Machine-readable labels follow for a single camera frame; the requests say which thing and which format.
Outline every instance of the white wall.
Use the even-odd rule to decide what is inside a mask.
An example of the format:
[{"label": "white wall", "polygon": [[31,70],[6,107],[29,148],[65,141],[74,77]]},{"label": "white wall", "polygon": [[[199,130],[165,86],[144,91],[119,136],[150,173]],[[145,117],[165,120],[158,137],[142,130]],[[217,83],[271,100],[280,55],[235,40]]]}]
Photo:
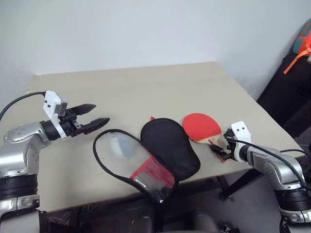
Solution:
[{"label": "white wall", "polygon": [[0,0],[0,107],[32,74],[205,61],[256,99],[310,17],[310,0]]}]

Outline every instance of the mesh pouch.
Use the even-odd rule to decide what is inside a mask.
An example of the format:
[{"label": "mesh pouch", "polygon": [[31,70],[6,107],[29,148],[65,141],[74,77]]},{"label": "mesh pouch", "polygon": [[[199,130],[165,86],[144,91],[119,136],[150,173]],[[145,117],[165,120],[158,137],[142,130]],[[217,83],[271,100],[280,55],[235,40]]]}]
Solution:
[{"label": "mesh pouch", "polygon": [[157,204],[165,203],[178,185],[175,176],[144,147],[142,142],[122,130],[107,130],[93,143],[99,165]]}]

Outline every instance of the beige table top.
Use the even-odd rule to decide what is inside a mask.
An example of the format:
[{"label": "beige table top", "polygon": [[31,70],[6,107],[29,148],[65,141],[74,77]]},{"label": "beige table top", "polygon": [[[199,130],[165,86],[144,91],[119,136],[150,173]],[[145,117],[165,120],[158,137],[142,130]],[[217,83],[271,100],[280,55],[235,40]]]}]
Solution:
[{"label": "beige table top", "polygon": [[[41,210],[53,211],[90,202],[127,196],[138,191],[107,174],[97,164],[92,143],[107,129],[122,129],[139,137],[153,117],[181,123],[190,113],[205,113],[222,130],[243,120],[254,143],[278,150],[299,149],[295,141],[216,62],[101,70],[34,76],[31,91],[53,90],[69,107],[93,103],[97,107],[78,118],[86,124],[110,117],[101,130],[66,141],[57,140],[40,153],[39,194]],[[32,97],[12,107],[0,133],[18,124],[47,120],[42,97]],[[201,161],[193,181],[248,169],[247,164],[222,164],[207,145],[191,143]]]}]

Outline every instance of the black cable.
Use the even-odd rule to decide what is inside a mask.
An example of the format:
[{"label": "black cable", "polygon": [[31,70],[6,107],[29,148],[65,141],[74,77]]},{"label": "black cable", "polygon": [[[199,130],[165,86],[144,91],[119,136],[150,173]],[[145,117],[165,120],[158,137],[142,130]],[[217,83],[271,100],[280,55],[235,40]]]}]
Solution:
[{"label": "black cable", "polygon": [[13,100],[12,102],[10,102],[8,105],[5,106],[5,108],[1,111],[0,113],[0,121],[3,117],[3,115],[5,114],[5,112],[15,103],[17,103],[18,101],[22,100],[22,99],[25,99],[27,97],[30,97],[30,96],[35,96],[35,95],[43,95],[45,96],[45,91],[41,91],[41,92],[33,92],[33,93],[30,93],[30,94],[27,94],[27,95],[24,95],[24,96],[21,96],[21,97],[18,97],[17,99]]},{"label": "black cable", "polygon": [[298,149],[280,150],[281,153],[289,152],[289,151],[297,151],[297,152],[303,153],[303,154],[305,154],[306,156],[310,157],[309,154],[306,153],[304,150],[298,150]]},{"label": "black cable", "polygon": [[264,148],[262,148],[262,147],[256,146],[256,145],[254,145],[254,144],[252,144],[252,143],[244,142],[244,141],[240,141],[240,140],[235,140],[235,139],[231,139],[231,138],[228,138],[228,136],[226,136],[225,134],[224,134],[224,137],[225,137],[226,140],[228,140],[228,141],[231,141],[231,142],[240,142],[240,143],[249,145],[249,146],[251,146],[251,147],[254,147],[254,148],[256,148],[256,149],[259,149],[259,150],[261,150],[261,151],[263,151],[263,152],[265,152],[265,153],[267,153],[267,154],[269,154],[269,155],[271,155],[271,156],[273,156],[273,157],[275,157],[275,158],[281,160],[283,163],[285,163],[285,164],[288,166],[288,168],[289,168],[290,170],[292,170],[292,172],[293,172],[293,173],[295,174],[295,176],[298,178],[298,180],[299,180],[301,186],[302,186],[303,188],[305,188],[305,189],[308,190],[308,187],[307,187],[306,183],[304,182],[304,180],[302,179],[302,177],[299,175],[299,173],[297,172],[297,170],[293,167],[293,165],[291,165],[288,161],[286,161],[286,160],[283,159],[282,157],[280,157],[280,156],[278,156],[278,155],[276,155],[276,154],[274,154],[274,153],[272,153],[272,152],[270,152],[270,151],[268,151],[268,150],[266,150],[266,149],[264,149]]}]

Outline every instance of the ping pong paddle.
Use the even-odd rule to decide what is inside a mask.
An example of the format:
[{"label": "ping pong paddle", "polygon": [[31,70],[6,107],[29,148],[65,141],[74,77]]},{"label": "ping pong paddle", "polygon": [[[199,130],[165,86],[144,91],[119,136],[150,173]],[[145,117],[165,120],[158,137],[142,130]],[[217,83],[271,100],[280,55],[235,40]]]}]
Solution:
[{"label": "ping pong paddle", "polygon": [[183,120],[183,128],[191,140],[198,143],[218,145],[222,131],[218,123],[208,115],[192,113]]}]

